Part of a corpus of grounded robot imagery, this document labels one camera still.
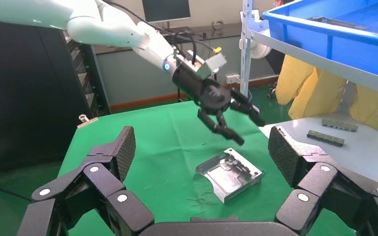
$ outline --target green mat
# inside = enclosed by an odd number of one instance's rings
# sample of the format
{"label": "green mat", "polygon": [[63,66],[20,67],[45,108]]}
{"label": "green mat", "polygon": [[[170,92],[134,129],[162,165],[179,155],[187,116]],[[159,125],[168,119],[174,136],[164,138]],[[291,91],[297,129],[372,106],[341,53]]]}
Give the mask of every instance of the green mat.
{"label": "green mat", "polygon": [[[154,216],[156,223],[238,216],[243,221],[273,221],[291,188],[270,158],[268,139],[250,119],[227,111],[228,125],[246,140],[240,147],[212,134],[196,117],[193,102],[170,104],[101,117],[78,129],[59,176],[75,169],[93,146],[112,142],[126,125],[134,127],[137,150],[124,182]],[[215,196],[210,182],[195,168],[218,153],[234,148],[264,172],[252,186],[227,204]],[[85,214],[70,236],[112,236],[96,211]],[[308,235],[354,235],[335,214],[323,210]]]}

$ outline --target table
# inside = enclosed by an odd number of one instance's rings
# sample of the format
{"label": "table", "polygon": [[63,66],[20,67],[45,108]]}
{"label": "table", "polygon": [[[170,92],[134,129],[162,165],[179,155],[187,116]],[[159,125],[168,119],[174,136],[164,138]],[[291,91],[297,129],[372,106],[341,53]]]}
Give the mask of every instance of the table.
{"label": "table", "polygon": [[[238,147],[212,134],[197,118],[197,109],[189,101],[100,117],[76,131],[59,176],[75,169],[93,146],[113,141],[125,125],[131,125],[137,149],[124,184],[153,212],[156,223],[190,221],[192,216],[273,221],[292,189],[268,154],[266,136],[247,116],[227,111],[227,123],[246,140]],[[262,170],[264,176],[261,184],[224,205],[214,195],[210,182],[195,174],[195,168],[228,148],[234,148]],[[95,210],[83,215],[69,233],[113,235]],[[334,213],[323,210],[308,235],[354,234]]]}
{"label": "table", "polygon": [[[323,118],[356,124],[359,128],[356,133],[352,133],[323,127],[321,125]],[[296,141],[320,146],[341,166],[378,182],[378,131],[356,121],[349,115],[332,113],[317,117],[302,118],[266,125],[260,128],[260,130],[264,135],[269,137],[270,129],[273,126],[283,127]],[[310,130],[344,139],[345,144],[342,148],[339,148],[309,139],[307,133]]]}

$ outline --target blue tray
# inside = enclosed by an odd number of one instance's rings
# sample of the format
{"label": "blue tray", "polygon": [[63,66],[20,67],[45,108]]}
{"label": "blue tray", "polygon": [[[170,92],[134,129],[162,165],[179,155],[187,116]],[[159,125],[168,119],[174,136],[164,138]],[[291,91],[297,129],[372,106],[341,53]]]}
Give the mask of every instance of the blue tray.
{"label": "blue tray", "polygon": [[[322,16],[365,30],[308,20]],[[378,0],[299,0],[263,13],[272,38],[378,75]],[[251,26],[260,31],[259,24]]]}

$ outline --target computer monitor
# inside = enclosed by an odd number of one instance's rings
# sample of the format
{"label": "computer monitor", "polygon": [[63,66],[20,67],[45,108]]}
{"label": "computer monitor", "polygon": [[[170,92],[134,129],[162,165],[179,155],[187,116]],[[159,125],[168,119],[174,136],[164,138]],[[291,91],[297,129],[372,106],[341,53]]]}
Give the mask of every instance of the computer monitor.
{"label": "computer monitor", "polygon": [[190,19],[189,0],[143,0],[143,8],[150,23]]}

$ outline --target floor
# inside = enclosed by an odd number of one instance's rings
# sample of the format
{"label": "floor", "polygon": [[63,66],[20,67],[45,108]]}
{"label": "floor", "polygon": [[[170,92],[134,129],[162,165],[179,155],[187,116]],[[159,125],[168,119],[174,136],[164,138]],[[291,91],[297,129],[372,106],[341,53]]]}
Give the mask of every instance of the floor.
{"label": "floor", "polygon": [[[267,123],[290,120],[287,115],[290,105],[280,106],[275,98],[267,98],[269,87],[251,88],[252,102],[260,108]],[[61,164],[49,163],[0,173],[0,187],[29,197],[35,189],[57,176]],[[23,199],[0,192],[0,236],[16,235],[28,204]]]}

